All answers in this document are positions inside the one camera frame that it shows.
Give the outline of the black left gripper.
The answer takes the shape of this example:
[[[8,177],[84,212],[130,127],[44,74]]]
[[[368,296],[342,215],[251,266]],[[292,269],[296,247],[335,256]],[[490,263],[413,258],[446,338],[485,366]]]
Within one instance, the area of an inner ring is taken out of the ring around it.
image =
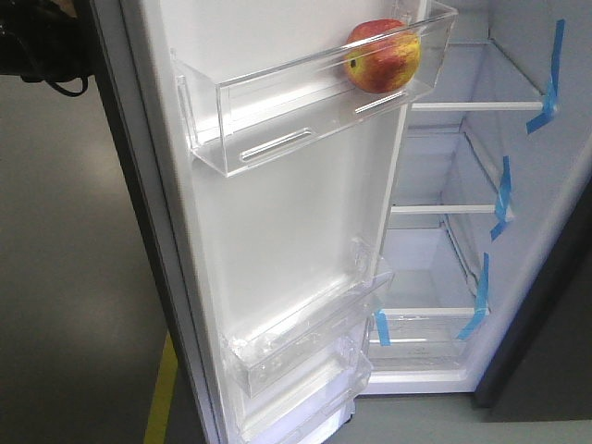
[[[74,3],[3,1],[1,74],[67,97],[86,93],[93,67]]]

